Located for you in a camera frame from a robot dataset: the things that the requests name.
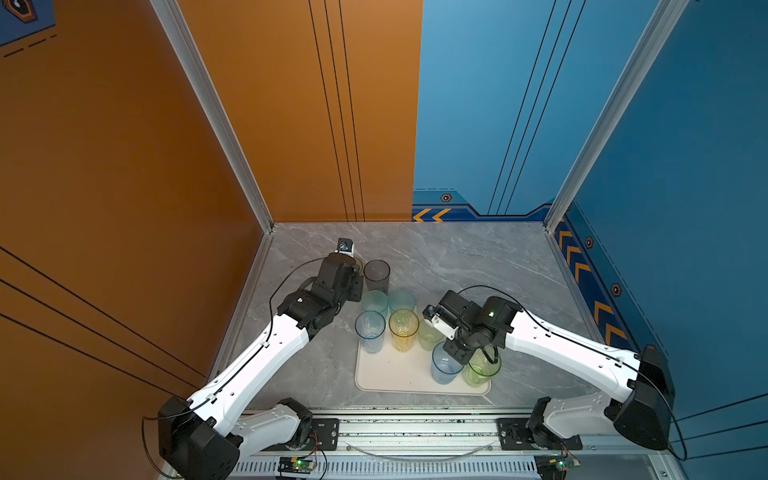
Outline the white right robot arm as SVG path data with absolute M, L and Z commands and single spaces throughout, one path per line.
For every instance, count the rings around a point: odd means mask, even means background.
M 478 351 L 527 354 L 596 388 L 596 393 L 540 398 L 525 425 L 540 449 L 560 449 L 582 436 L 620 435 L 654 451 L 670 447 L 675 389 L 665 356 L 648 345 L 641 353 L 611 347 L 546 322 L 514 297 L 496 290 L 483 305 L 449 290 L 423 311 L 446 337 L 445 352 L 468 365 Z

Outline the grey smoked cup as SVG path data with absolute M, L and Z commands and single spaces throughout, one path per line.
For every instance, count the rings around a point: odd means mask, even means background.
M 381 259 L 368 261 L 363 268 L 363 276 L 369 291 L 389 291 L 390 265 Z

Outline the light blue cup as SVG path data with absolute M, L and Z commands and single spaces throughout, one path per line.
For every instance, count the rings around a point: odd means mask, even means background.
M 379 312 L 362 312 L 356 318 L 354 327 L 363 351 L 377 354 L 382 350 L 386 321 Z
M 463 369 L 464 366 L 445 350 L 445 342 L 440 342 L 433 348 L 430 374 L 436 383 L 440 385 L 450 384 Z

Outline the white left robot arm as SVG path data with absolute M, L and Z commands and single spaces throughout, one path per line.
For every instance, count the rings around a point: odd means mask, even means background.
M 160 456 L 178 479 L 225 479 L 236 463 L 274 445 L 307 446 L 312 412 L 286 398 L 260 413 L 244 412 L 296 352 L 330 325 L 348 301 L 362 297 L 353 243 L 338 242 L 317 275 L 287 295 L 256 340 L 206 386 L 170 398 L 154 416 Z

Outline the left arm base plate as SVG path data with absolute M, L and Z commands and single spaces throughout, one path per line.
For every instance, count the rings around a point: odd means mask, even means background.
M 338 418 L 313 418 L 310 426 L 299 428 L 296 437 L 288 443 L 277 444 L 268 451 L 309 451 L 315 447 L 315 441 L 325 451 L 335 451 L 339 440 L 340 420 Z

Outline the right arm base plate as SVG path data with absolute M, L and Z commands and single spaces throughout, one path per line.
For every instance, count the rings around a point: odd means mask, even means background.
M 503 451 L 533 450 L 582 450 L 583 443 L 578 435 L 559 439 L 543 429 L 531 430 L 523 418 L 499 418 L 496 420 L 497 435 Z

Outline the teal textured cup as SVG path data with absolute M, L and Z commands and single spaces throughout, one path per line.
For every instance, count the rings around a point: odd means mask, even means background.
M 407 289 L 397 289 L 388 294 L 388 303 L 391 313 L 399 310 L 408 310 L 414 312 L 416 309 L 416 297 Z
M 370 290 L 363 294 L 361 299 L 361 308 L 363 312 L 377 312 L 385 319 L 389 318 L 389 299 L 388 295 L 381 290 Z

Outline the light green cup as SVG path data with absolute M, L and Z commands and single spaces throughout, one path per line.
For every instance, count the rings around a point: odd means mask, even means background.
M 419 345 L 426 351 L 432 351 L 436 345 L 443 342 L 445 339 L 441 332 L 432 327 L 425 320 L 420 322 L 417 334 Z

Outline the yellow tinted cup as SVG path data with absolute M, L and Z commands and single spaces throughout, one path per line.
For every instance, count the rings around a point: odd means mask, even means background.
M 419 319 L 413 310 L 394 311 L 388 321 L 394 348 L 399 352 L 409 351 L 419 330 Z

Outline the teal textured cup front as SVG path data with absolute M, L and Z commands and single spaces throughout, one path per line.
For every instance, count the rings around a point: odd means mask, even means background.
M 414 312 L 416 309 L 416 297 L 407 289 L 397 289 L 388 294 L 388 303 L 391 313 L 399 310 L 408 310 Z

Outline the green tinted cup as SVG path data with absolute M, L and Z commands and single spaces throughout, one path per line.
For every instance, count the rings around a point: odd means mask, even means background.
M 498 348 L 488 345 L 475 351 L 462 371 L 462 378 L 472 388 L 487 386 L 501 367 L 502 359 Z

